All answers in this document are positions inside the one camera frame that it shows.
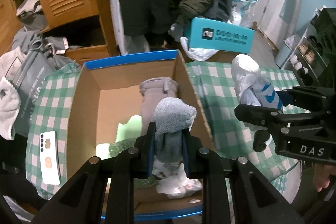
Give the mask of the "person's right hand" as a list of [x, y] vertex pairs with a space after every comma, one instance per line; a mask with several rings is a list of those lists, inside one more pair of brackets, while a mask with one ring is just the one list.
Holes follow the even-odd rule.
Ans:
[[326, 189], [330, 184], [330, 176], [335, 176], [336, 167], [332, 165], [314, 165], [313, 185], [317, 192]]

